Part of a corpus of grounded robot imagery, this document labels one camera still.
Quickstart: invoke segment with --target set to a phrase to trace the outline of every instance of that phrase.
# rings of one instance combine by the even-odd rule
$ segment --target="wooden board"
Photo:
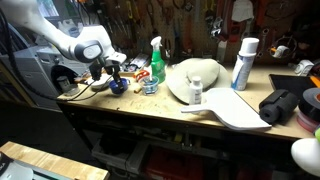
[[[0,148],[7,156],[76,180],[106,180],[107,170],[99,169],[50,153],[7,142]]]

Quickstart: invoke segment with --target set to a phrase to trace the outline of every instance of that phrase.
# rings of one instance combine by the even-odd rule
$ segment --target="white cap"
[[[241,49],[239,51],[240,56],[255,56],[259,45],[259,39],[257,38],[244,38],[242,40]]]
[[[200,76],[193,76],[192,77],[192,83],[196,86],[200,85],[201,77]]]

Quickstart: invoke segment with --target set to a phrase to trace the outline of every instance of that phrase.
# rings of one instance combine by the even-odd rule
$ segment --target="spray bottle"
[[[161,36],[158,36],[152,39],[151,45],[153,46],[152,59],[151,59],[152,75],[157,76],[159,78],[159,84],[160,84],[166,79],[165,63],[161,58],[161,52],[160,52],[160,46],[162,46]]]

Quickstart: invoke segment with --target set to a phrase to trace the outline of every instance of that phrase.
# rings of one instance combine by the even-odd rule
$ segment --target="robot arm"
[[[109,35],[101,25],[84,27],[80,35],[73,38],[42,17],[36,0],[0,0],[0,6],[9,21],[43,36],[68,59],[82,63],[94,62],[96,68],[98,64],[99,70],[104,67],[107,72],[112,72],[113,68],[118,71],[119,64],[126,60],[126,55],[113,49]],[[120,78],[117,72],[114,73],[114,78]]]

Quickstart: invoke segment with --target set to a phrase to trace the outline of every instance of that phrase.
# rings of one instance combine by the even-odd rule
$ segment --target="tape roll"
[[[320,88],[305,90],[299,103],[299,109],[308,118],[320,122]]]
[[[297,121],[301,127],[303,127],[311,133],[313,133],[319,126],[319,122],[308,118],[301,111],[298,112]]]

